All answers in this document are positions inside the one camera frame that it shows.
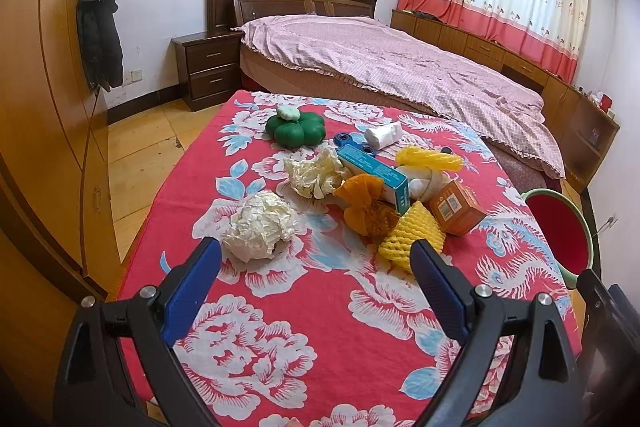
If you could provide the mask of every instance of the orange cloth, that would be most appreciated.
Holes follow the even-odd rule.
[[[400,219],[400,214],[391,206],[378,201],[383,185],[381,178],[364,173],[352,176],[334,191],[335,196],[351,205],[344,211],[347,226],[376,243],[382,241]]]

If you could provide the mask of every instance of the black jacket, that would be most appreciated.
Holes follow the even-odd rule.
[[[122,48],[113,20],[116,0],[78,0],[78,35],[84,74],[91,89],[122,85]]]

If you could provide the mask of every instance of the teal box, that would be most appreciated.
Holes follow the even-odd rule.
[[[401,216],[409,210],[409,181],[402,172],[372,158],[353,145],[340,147],[338,158],[354,175],[366,172],[382,178],[385,182],[382,199],[394,204]]]

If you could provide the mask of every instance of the tablecloth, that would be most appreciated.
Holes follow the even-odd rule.
[[[175,354],[200,396],[226,426],[409,427],[451,367],[459,346],[442,332],[414,277],[374,254],[348,229],[337,198],[305,200],[290,188],[290,151],[264,133],[288,103],[324,117],[327,138],[400,121],[402,139],[379,153],[392,164],[408,144],[449,146],[464,159],[451,173],[488,217],[464,237],[447,236],[443,256],[472,284],[500,296],[550,293],[574,351],[577,323],[558,266],[540,228],[491,151],[466,124],[393,108],[320,98],[238,91],[189,147],[164,182],[132,254],[120,298],[158,284],[199,240],[220,238],[242,198],[270,189],[298,213],[296,235],[271,261],[223,266]],[[131,343],[123,342],[136,390],[152,399]],[[473,412],[491,404],[510,340],[498,344]]]

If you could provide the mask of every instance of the nightstand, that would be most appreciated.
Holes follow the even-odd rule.
[[[171,39],[182,98],[192,111],[226,102],[240,89],[241,31],[217,28]]]

